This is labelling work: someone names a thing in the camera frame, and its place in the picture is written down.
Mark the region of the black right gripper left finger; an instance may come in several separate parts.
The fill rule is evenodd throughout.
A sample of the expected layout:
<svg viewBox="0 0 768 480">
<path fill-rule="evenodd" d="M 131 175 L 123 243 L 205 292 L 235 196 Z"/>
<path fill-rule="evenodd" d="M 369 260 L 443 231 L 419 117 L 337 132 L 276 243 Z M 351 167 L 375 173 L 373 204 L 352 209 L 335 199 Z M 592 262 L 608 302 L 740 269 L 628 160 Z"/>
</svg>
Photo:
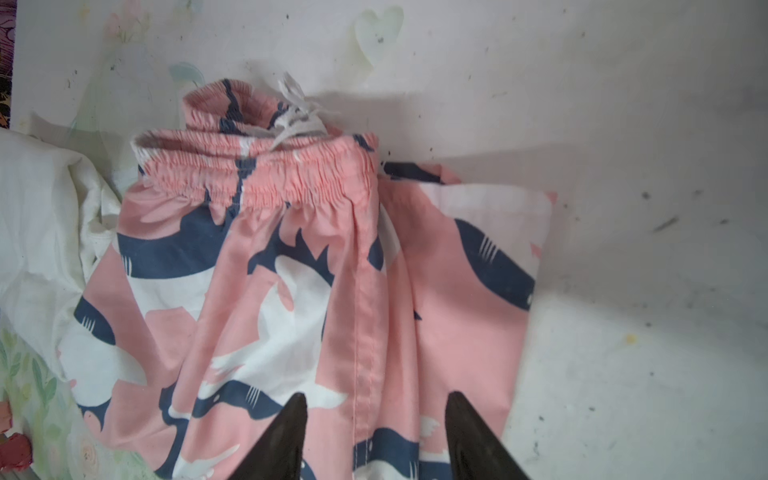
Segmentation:
<svg viewBox="0 0 768 480">
<path fill-rule="evenodd" d="M 306 397 L 303 393 L 295 393 L 229 479 L 299 480 L 307 420 Z"/>
</svg>

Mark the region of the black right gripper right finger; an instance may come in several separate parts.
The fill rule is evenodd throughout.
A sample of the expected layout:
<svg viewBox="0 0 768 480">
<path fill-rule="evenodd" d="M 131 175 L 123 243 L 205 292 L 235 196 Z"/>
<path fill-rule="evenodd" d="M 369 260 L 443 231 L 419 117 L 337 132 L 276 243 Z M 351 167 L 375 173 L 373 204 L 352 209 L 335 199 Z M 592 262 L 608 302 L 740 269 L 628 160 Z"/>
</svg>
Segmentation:
<svg viewBox="0 0 768 480">
<path fill-rule="evenodd" d="M 445 427 L 455 480 L 529 480 L 467 397 L 448 395 Z"/>
</svg>

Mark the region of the pink patterned garment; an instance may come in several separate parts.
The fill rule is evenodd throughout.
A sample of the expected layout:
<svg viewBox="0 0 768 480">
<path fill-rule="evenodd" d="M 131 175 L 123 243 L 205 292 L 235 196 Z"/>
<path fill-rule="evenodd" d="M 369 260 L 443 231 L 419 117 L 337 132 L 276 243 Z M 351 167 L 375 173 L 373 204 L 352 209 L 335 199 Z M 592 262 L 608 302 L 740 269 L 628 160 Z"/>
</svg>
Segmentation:
<svg viewBox="0 0 768 480">
<path fill-rule="evenodd" d="M 304 479 L 448 479 L 445 409 L 495 434 L 557 197 L 381 162 L 301 93 L 221 80 L 138 180 L 58 351 L 85 425 L 163 479 L 229 477 L 295 394 Z"/>
</svg>

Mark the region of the white t-shirt with robot print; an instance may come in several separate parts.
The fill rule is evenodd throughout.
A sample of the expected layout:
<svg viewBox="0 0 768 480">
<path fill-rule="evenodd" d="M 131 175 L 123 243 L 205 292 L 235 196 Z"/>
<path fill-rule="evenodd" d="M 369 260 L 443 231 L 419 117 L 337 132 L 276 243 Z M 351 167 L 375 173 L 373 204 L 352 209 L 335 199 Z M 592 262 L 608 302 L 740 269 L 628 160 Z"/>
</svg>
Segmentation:
<svg viewBox="0 0 768 480">
<path fill-rule="evenodd" d="M 1 133 L 1 317 L 58 378 L 57 347 L 120 202 L 84 155 Z"/>
</svg>

